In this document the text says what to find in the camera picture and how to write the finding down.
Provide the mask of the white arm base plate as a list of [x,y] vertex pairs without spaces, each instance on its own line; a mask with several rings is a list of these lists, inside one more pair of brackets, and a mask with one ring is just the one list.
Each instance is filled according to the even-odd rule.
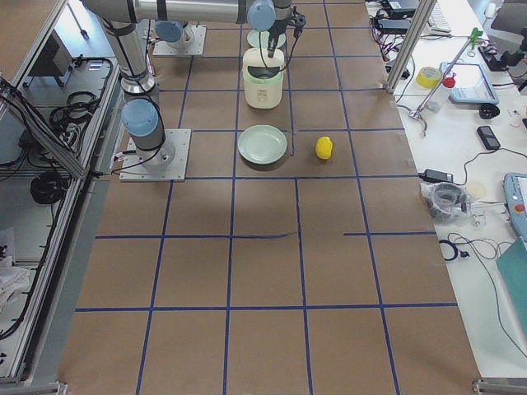
[[183,26],[178,21],[158,21],[155,32],[158,40],[154,45],[154,56],[180,58],[203,55],[206,26]]
[[191,141],[190,129],[166,129],[166,139],[159,151],[137,150],[132,138],[128,139],[128,150],[135,151],[125,156],[124,170],[119,172],[122,182],[184,182]]

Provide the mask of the silver robot arm image-left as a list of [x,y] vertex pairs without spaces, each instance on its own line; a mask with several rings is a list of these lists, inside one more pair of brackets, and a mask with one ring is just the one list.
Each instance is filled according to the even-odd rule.
[[169,141],[157,102],[156,78],[148,71],[136,24],[143,20],[164,22],[212,21],[249,24],[268,32],[268,55],[273,56],[279,35],[287,27],[299,37],[306,17],[291,1],[85,1],[105,30],[119,64],[121,86],[127,103],[121,120],[136,147],[139,164],[149,170],[164,169],[173,161],[175,145]]

